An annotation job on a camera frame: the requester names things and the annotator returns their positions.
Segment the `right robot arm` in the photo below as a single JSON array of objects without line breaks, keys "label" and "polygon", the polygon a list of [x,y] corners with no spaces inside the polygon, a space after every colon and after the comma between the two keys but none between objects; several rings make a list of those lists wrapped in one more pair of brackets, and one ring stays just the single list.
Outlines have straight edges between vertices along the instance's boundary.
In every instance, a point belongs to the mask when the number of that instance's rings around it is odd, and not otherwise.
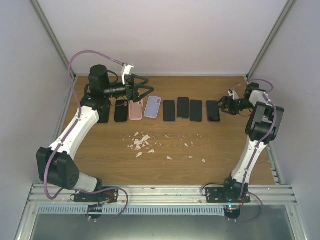
[{"label": "right robot arm", "polygon": [[217,102],[217,107],[226,114],[236,116],[243,110],[251,110],[245,128],[246,144],[240,160],[223,183],[221,196],[228,203],[240,201],[246,197],[250,177],[257,160],[267,145],[278,135],[284,115],[284,108],[275,105],[269,98],[274,89],[272,83],[264,79],[247,81],[243,97],[236,88],[228,90],[228,96]]}]

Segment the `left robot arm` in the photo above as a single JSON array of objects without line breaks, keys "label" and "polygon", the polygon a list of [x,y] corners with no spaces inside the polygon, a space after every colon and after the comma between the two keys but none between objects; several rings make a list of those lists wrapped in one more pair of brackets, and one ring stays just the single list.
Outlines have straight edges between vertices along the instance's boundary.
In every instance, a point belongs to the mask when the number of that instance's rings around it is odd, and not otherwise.
[{"label": "left robot arm", "polygon": [[123,67],[121,77],[111,82],[112,74],[104,65],[91,67],[78,110],[63,133],[48,147],[36,153],[39,179],[66,190],[85,191],[86,197],[98,202],[103,197],[99,180],[81,173],[74,159],[84,138],[95,124],[107,123],[111,98],[139,102],[154,91],[149,79],[131,74],[132,66]]}]

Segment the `black phone case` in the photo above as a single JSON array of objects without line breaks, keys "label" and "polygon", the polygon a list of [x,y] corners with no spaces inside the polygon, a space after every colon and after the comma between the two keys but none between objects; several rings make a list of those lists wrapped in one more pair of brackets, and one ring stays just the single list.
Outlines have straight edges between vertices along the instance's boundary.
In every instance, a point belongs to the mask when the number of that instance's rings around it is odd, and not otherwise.
[{"label": "black phone case", "polygon": [[110,116],[110,109],[111,109],[111,102],[106,99],[103,104],[98,108],[98,115],[99,120],[98,124],[107,124],[109,122]]},{"label": "black phone case", "polygon": [[115,102],[114,121],[116,123],[124,123],[128,121],[129,104],[126,99],[117,100]]}]

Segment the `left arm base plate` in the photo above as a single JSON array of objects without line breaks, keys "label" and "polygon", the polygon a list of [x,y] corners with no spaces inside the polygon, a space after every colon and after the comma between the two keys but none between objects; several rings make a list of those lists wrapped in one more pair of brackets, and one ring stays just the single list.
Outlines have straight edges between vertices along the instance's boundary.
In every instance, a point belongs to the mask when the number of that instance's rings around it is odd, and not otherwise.
[{"label": "left arm base plate", "polygon": [[75,203],[89,203],[85,216],[90,220],[98,220],[102,216],[104,205],[113,204],[118,201],[119,190],[110,187],[100,193],[88,194],[76,192],[70,196],[70,200]]}]

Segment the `black phone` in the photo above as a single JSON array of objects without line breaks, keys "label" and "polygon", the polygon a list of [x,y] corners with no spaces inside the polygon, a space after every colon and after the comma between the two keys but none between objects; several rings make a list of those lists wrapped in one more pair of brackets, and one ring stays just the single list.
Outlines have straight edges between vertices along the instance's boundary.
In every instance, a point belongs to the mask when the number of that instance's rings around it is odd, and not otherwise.
[{"label": "black phone", "polygon": [[220,122],[220,111],[217,101],[207,100],[206,101],[206,114],[207,120],[211,123]]},{"label": "black phone", "polygon": [[203,103],[201,100],[190,100],[189,103],[189,119],[191,122],[203,121]]}]

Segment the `lavender phone case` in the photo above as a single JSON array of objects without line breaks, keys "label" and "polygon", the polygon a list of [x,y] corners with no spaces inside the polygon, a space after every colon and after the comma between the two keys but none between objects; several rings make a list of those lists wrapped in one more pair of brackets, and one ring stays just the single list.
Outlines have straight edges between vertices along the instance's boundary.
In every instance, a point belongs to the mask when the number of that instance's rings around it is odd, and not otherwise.
[{"label": "lavender phone case", "polygon": [[159,113],[162,99],[159,96],[150,96],[144,110],[146,118],[156,119]]}]

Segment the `pink phone case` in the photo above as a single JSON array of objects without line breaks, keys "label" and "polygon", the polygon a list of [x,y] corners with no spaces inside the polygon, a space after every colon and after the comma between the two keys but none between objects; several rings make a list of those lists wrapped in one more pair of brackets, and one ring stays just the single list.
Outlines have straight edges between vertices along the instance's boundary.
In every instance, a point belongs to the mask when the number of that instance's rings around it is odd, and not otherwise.
[{"label": "pink phone case", "polygon": [[129,102],[129,114],[128,118],[131,121],[139,121],[143,118],[143,100],[141,99],[138,102]]}]

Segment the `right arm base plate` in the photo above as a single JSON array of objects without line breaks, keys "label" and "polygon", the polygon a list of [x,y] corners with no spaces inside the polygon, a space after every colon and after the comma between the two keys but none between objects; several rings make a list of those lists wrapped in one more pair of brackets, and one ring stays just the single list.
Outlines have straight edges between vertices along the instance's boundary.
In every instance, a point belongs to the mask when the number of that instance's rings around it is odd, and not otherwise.
[{"label": "right arm base plate", "polygon": [[237,221],[244,205],[251,202],[250,194],[245,192],[248,186],[245,185],[242,193],[241,188],[240,183],[207,183],[201,187],[200,193],[206,198],[207,203],[223,204],[224,216],[230,221]]}]

